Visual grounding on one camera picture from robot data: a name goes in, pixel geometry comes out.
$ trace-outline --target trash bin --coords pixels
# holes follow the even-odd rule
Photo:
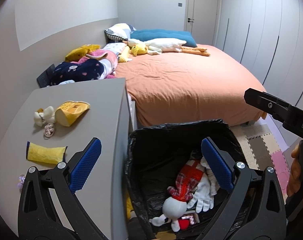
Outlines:
[[[235,161],[246,162],[240,144],[221,119],[189,123],[162,124],[138,129],[129,136],[125,176],[134,211],[147,239],[155,239],[157,232],[170,230],[170,223],[154,227],[149,219],[162,214],[162,205],[175,187],[176,176],[193,151],[201,158],[201,142],[210,137],[220,150],[228,152]],[[199,234],[209,223],[227,196],[220,189],[214,208],[198,214],[200,223],[192,227]],[[176,233],[177,239],[190,236],[188,230]]]

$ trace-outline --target hand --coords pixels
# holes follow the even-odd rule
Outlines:
[[[301,166],[298,161],[299,156],[299,144],[296,145],[295,149],[293,150],[291,157],[294,158],[293,164],[290,168],[290,177],[287,185],[287,195],[291,197],[294,193],[297,193],[300,189],[300,174],[301,174]]]
[[[187,204],[187,209],[192,208],[197,202],[196,213],[200,213],[201,211],[206,212],[213,208],[213,201],[214,196],[210,195],[210,181],[206,172],[204,172],[193,198]]]

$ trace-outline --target stuffed animal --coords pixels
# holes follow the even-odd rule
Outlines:
[[[145,41],[144,43],[151,50],[160,49],[161,52],[181,52],[181,46],[185,44],[186,41],[175,38],[157,38]]]
[[[168,187],[171,197],[163,204],[163,214],[149,220],[154,226],[160,227],[165,223],[166,218],[172,221],[171,228],[174,232],[180,230],[178,218],[187,210],[187,201],[193,198],[191,190],[200,182],[204,174],[204,167],[200,160],[189,160],[181,169],[176,178],[176,187]]]
[[[65,61],[67,62],[78,61],[86,54],[92,53],[93,51],[98,49],[100,49],[100,45],[96,45],[96,44],[88,44],[81,46],[68,53],[67,56],[65,57]]]
[[[201,56],[206,56],[206,57],[210,56],[210,54],[207,52],[207,49],[198,48],[198,47],[190,48],[190,47],[181,46],[181,52],[195,54],[195,55],[201,55]]]
[[[146,46],[146,44],[140,40],[136,40],[136,39],[129,39],[128,41],[123,41],[123,43],[127,44],[130,48],[132,48],[132,54],[133,53],[133,47],[139,45],[140,48],[142,48],[143,46]],[[161,49],[155,48],[153,46],[147,46],[147,52],[145,53],[141,53],[141,54],[146,54],[148,53],[149,55],[159,55],[162,53]]]
[[[129,51],[130,51],[130,47],[129,46],[126,46],[124,48],[124,50],[119,53],[118,55],[118,63],[125,63],[127,61],[131,61],[132,59],[129,58]]]
[[[52,106],[47,107],[45,110],[38,109],[34,113],[34,122],[36,125],[42,127],[45,123],[55,123],[55,109]]]
[[[148,47],[143,43],[136,44],[135,46],[132,47],[132,54],[134,56],[147,54],[147,53],[148,53]]]

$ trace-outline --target yellow cheese plush toy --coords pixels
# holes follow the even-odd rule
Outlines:
[[[92,53],[95,50],[100,49],[100,45],[97,44],[88,44],[81,46],[77,49],[72,50],[67,54],[65,57],[65,61],[71,62],[71,61],[78,61],[82,57],[86,56],[86,54]]]
[[[90,109],[89,103],[66,101],[56,109],[55,117],[59,124],[69,127],[88,109]]]

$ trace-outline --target small white teddy bear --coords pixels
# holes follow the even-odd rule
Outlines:
[[[42,127],[45,123],[55,123],[55,109],[52,106],[47,107],[45,110],[41,111],[39,109],[34,113],[35,124]]]

